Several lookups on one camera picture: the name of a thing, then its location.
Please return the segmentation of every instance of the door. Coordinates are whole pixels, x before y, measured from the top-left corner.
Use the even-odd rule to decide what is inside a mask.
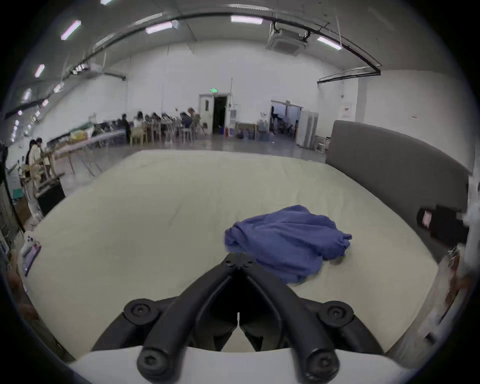
[[[225,112],[227,110],[227,97],[215,97],[213,108],[213,134],[220,133],[220,126],[225,125]]]
[[[214,101],[212,95],[200,95],[200,123],[207,123],[205,132],[211,134],[213,127],[213,108]]]

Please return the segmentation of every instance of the ceiling air conditioner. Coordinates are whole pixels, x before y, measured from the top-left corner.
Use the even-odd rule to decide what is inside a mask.
[[[286,55],[297,56],[305,51],[308,43],[303,41],[303,36],[296,32],[286,29],[273,30],[271,33],[267,49],[285,53]]]

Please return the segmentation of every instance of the white mattress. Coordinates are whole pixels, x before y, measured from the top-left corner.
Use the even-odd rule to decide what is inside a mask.
[[[127,302],[179,295],[227,254],[235,221],[301,204],[353,239],[342,264],[293,287],[348,303],[388,350],[417,315],[437,264],[415,232],[336,169],[287,157],[138,152],[56,206],[35,230],[26,279],[40,317],[75,357]]]

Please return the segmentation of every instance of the white refrigerator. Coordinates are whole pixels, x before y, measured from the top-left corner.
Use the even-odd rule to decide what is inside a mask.
[[[305,148],[313,148],[317,131],[318,112],[300,112],[296,143]]]

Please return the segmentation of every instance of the black box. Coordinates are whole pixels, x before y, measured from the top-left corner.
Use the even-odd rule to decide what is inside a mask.
[[[42,194],[37,197],[37,200],[43,216],[50,212],[53,207],[64,198],[65,194],[63,193],[63,188],[59,181],[50,185],[45,191],[42,191]]]

